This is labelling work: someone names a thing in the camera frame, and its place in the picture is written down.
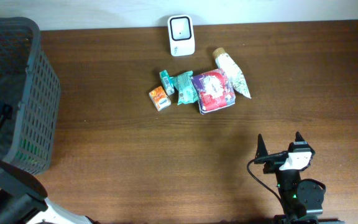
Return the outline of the white pouch with cork cap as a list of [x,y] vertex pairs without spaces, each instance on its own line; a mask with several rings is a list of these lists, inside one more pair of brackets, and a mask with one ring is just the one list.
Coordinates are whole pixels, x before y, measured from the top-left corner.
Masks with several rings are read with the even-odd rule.
[[246,98],[251,99],[252,97],[250,95],[245,76],[231,56],[222,47],[220,47],[213,52],[213,58],[218,68],[225,71],[233,89],[244,95]]

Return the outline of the orange tissue pack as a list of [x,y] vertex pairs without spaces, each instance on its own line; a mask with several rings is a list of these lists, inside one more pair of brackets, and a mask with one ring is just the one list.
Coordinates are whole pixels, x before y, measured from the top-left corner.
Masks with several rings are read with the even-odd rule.
[[157,111],[161,111],[171,105],[170,98],[166,94],[162,86],[158,86],[149,92],[149,97],[152,100]]

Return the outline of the small green tissue pack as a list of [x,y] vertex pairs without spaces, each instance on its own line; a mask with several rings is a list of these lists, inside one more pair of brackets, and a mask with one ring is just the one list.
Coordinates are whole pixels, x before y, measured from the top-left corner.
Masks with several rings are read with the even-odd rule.
[[171,78],[166,70],[163,70],[159,73],[160,81],[162,82],[163,89],[165,90],[168,96],[175,93],[175,87],[171,81]]

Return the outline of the teal wet wipes pack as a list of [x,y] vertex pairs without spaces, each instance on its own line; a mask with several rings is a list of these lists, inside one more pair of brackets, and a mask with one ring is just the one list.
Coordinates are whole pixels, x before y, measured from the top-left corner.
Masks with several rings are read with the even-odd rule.
[[191,79],[192,76],[193,72],[188,71],[170,78],[173,86],[178,90],[178,105],[198,101],[198,94]]

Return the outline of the red purple tissue pack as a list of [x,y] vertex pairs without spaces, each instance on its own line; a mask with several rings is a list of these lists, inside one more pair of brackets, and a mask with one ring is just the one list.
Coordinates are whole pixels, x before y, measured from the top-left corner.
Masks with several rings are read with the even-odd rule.
[[210,113],[235,104],[234,89],[223,69],[217,68],[191,77],[198,94],[201,114]]

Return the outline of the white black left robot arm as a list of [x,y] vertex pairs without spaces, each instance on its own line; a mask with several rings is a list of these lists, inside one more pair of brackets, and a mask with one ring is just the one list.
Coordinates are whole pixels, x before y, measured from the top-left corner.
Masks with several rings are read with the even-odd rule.
[[0,160],[0,223],[97,224],[97,221],[53,203],[33,175]]

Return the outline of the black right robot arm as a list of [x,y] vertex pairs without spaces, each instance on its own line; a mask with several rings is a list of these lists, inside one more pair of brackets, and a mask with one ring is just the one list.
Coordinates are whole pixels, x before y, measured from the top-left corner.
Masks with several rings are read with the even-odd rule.
[[[315,155],[314,149],[297,132],[295,140],[286,151],[269,154],[263,137],[258,135],[255,158],[248,162],[248,173],[263,187],[274,194],[283,209],[282,215],[275,215],[272,223],[342,223],[342,220],[320,220],[323,214],[326,186],[314,179],[302,179],[300,173],[306,170]],[[277,180],[275,192],[250,170],[251,164],[262,164],[264,174],[274,174]]]

